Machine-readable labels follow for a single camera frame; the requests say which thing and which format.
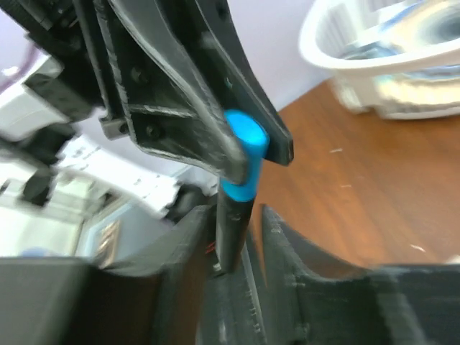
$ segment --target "white plastic basket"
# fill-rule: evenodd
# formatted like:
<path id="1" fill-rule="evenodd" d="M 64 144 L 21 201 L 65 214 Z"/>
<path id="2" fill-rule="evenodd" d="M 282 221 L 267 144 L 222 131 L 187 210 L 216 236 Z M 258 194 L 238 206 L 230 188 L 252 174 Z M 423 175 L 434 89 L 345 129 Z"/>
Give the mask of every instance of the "white plastic basket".
<path id="1" fill-rule="evenodd" d="M 372 107 L 390 119 L 460 114 L 460 40 L 424 45 L 415 37 L 429 16 L 457 11 L 453 6 L 460 18 L 458 0 L 316 0 L 301 29 L 300 53 L 332 73 L 337 99 L 355 113 Z M 395 24 L 395 14 L 402 10 L 409 14 Z M 349 45 L 380 40 L 377 32 L 388 19 L 393 24 L 385 40 L 402 53 L 368 60 L 341 58 Z M 440 70 L 441 76 L 426 77 Z"/>

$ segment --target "black plastic part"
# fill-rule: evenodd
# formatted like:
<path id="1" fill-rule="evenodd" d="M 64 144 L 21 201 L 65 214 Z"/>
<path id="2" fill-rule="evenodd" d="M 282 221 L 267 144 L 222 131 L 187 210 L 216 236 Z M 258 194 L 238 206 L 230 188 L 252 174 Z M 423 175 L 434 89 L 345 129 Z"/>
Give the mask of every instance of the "black plastic part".
<path id="1" fill-rule="evenodd" d="M 197 185 L 183 184 L 177 194 L 177 198 L 169 207 L 166 219 L 174 223 L 179 222 L 196 206 L 207 205 L 209 197 L 204 195 L 203 190 Z"/>
<path id="2" fill-rule="evenodd" d="M 100 270 L 78 258 L 0 259 L 3 344 L 195 343 L 211 208 Z"/>
<path id="3" fill-rule="evenodd" d="M 0 132 L 0 147 L 46 176 L 51 174 L 51 165 L 58 161 L 59 151 L 75 135 L 76 131 L 70 124 L 48 125 L 18 142 L 9 140 Z"/>
<path id="4" fill-rule="evenodd" d="M 459 265 L 366 270 L 310 243 L 266 206 L 262 241 L 269 344 L 460 342 Z"/>
<path id="5" fill-rule="evenodd" d="M 240 263 L 253 205 L 254 200 L 240 203 L 222 189 L 218 192 L 216 254 L 224 272 L 233 272 Z"/>
<path id="6" fill-rule="evenodd" d="M 258 288 L 261 287 L 255 285 L 254 279 L 257 277 L 257 281 L 264 284 L 259 261 L 257 255 L 249 256 L 246 247 L 241 255 L 242 263 L 234 272 L 206 282 L 199 345 L 267 344 L 265 314 L 260 309 L 266 302 L 260 300 L 265 297 L 260 294 Z"/>
<path id="7" fill-rule="evenodd" d="M 102 105 L 94 74 L 82 52 L 61 65 L 62 70 L 55 61 L 47 61 L 24 84 L 69 122 L 83 121 Z"/>
<path id="8" fill-rule="evenodd" d="M 39 207 L 45 206 L 49 201 L 53 177 L 36 172 L 25 183 L 21 200 Z"/>

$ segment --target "black bracket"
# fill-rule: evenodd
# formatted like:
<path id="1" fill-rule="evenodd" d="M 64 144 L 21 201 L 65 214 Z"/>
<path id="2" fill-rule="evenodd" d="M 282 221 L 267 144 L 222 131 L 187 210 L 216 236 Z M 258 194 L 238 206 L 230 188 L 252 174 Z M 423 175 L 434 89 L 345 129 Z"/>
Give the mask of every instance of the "black bracket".
<path id="1" fill-rule="evenodd" d="M 267 159 L 291 162 L 292 137 L 249 67 L 226 1 L 74 4 L 108 137 L 128 134 L 147 153 L 242 183 L 247 158 L 224 117 L 238 109 L 270 135 Z"/>

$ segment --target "gray surface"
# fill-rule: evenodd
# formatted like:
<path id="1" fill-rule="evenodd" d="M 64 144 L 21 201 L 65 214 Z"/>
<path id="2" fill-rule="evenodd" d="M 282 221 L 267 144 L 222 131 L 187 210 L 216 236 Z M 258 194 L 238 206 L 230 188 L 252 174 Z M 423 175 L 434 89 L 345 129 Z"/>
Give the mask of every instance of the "gray surface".
<path id="1" fill-rule="evenodd" d="M 115 261 L 144 249 L 172 228 L 168 222 L 154 219 L 143 208 L 128 202 L 97 224 L 83 228 L 76 255 L 92 257 L 101 230 L 117 220 L 120 220 L 120 235 Z"/>

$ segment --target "screw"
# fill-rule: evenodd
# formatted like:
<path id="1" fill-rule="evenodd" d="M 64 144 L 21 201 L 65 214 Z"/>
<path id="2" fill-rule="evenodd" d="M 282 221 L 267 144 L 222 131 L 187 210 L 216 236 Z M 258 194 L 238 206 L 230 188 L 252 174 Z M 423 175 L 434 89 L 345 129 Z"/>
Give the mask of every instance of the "screw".
<path id="1" fill-rule="evenodd" d="M 161 136 L 160 128 L 158 128 L 158 126 L 155 126 L 154 124 L 148 125 L 147 126 L 147 135 L 152 140 L 159 139 L 160 136 Z"/>
<path id="2" fill-rule="evenodd" d="M 133 67 L 131 70 L 131 78 L 140 85 L 145 85 L 149 83 L 149 78 L 143 70 L 138 67 Z"/>
<path id="3" fill-rule="evenodd" d="M 222 270 L 221 264 L 213 264 L 213 270 L 214 272 L 220 272 Z"/>

